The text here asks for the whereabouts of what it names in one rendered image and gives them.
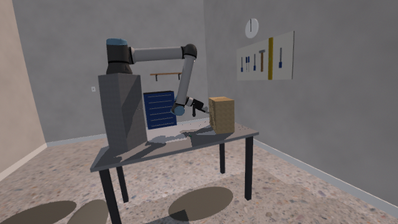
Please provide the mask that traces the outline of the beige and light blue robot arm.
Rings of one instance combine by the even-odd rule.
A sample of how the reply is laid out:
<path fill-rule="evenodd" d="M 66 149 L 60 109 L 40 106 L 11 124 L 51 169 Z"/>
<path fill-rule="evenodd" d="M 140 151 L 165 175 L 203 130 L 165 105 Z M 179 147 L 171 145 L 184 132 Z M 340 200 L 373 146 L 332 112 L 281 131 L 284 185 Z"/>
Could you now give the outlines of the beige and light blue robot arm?
<path fill-rule="evenodd" d="M 185 112 L 185 105 L 191 106 L 193 98 L 188 97 L 187 92 L 193 63 L 194 60 L 197 59 L 197 48 L 193 44 L 188 44 L 185 47 L 134 49 L 132 47 L 127 48 L 126 40 L 112 38 L 106 40 L 106 48 L 108 55 L 108 68 L 106 74 L 132 74 L 129 65 L 135 64 L 136 62 L 185 59 L 178 94 L 175 97 L 175 102 L 170 112 L 174 115 L 181 116 Z"/>

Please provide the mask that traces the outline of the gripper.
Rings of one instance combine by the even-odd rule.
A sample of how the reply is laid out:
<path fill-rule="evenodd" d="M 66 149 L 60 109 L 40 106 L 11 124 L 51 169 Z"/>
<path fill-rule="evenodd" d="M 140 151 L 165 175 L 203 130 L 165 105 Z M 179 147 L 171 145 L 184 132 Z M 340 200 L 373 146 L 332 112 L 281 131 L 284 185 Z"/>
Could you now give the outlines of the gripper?
<path fill-rule="evenodd" d="M 204 113 L 210 114 L 210 113 L 208 112 L 208 107 L 207 107 L 207 106 L 206 106 L 206 107 L 201 106 L 201 105 L 204 105 L 201 101 L 199 102 L 199 101 L 197 101 L 196 99 L 193 99 L 193 102 L 192 102 L 191 106 L 192 106 L 192 105 L 195 106 L 195 109 L 198 109 L 198 110 L 200 110 L 200 111 L 202 111 L 202 112 L 204 112 Z"/>

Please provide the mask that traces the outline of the wooden chest of drawers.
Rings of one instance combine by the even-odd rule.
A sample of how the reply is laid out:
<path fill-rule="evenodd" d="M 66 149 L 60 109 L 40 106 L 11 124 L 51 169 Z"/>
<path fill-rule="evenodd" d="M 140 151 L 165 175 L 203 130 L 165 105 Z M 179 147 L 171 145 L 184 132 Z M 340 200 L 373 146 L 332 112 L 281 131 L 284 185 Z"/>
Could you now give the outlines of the wooden chest of drawers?
<path fill-rule="evenodd" d="M 234 133 L 234 100 L 224 96 L 208 99 L 212 99 L 211 105 L 215 102 L 216 134 Z"/>

